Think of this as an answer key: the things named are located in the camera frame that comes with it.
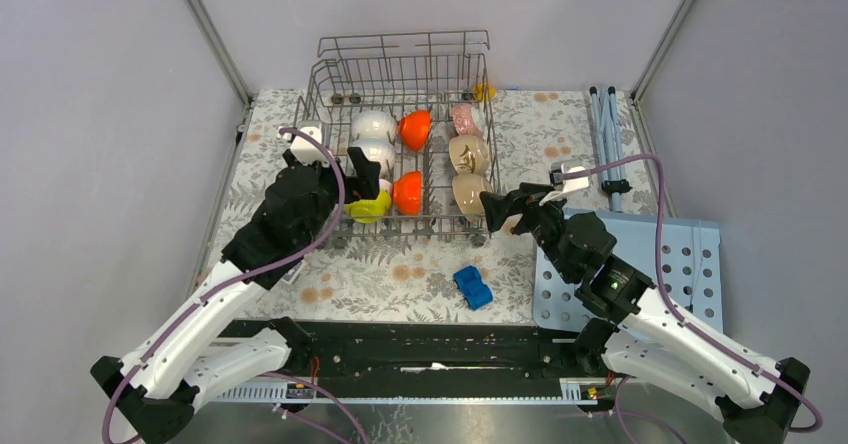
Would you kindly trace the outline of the plain beige bowl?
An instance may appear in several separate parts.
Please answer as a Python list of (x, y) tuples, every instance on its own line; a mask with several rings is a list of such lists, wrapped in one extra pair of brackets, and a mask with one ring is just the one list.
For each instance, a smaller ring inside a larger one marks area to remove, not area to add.
[(484, 218), (484, 207), (480, 198), (482, 192), (493, 192), (490, 182), (477, 174), (459, 174), (452, 179), (455, 201), (469, 222), (478, 222)]

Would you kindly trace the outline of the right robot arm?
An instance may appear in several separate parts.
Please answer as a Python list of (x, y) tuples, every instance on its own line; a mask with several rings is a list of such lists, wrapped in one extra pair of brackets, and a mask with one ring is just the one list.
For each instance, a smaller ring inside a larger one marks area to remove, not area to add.
[(809, 368), (758, 354), (705, 325), (662, 286), (613, 252), (616, 238), (593, 212), (564, 215), (550, 187), (523, 183), (481, 193), (487, 227), (518, 215), (592, 318), (574, 342), (583, 374), (635, 377), (698, 406), (737, 443), (782, 443), (801, 404)]

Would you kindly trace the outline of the beige bowl with leaf pattern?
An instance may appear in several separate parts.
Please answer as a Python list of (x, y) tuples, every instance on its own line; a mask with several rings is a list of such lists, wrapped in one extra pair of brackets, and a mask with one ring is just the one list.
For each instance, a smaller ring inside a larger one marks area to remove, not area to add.
[(459, 135), (450, 140), (448, 153), (454, 170), (459, 174), (485, 176), (492, 157), (488, 144), (475, 135)]

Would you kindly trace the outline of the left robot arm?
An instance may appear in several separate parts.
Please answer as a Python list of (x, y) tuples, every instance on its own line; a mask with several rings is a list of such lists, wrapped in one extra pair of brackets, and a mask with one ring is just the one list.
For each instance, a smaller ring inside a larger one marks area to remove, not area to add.
[(286, 167), (195, 292), (133, 351), (103, 356), (92, 366), (92, 377), (110, 398), (104, 442), (111, 440), (114, 412), (144, 442), (166, 443), (222, 393), (268, 372), (296, 375), (307, 368), (311, 340), (290, 319), (212, 357), (202, 353), (249, 303), (329, 237), (346, 204), (378, 196), (381, 166), (361, 149), (347, 151), (351, 176), (327, 151), (315, 155), (303, 163), (286, 151)]

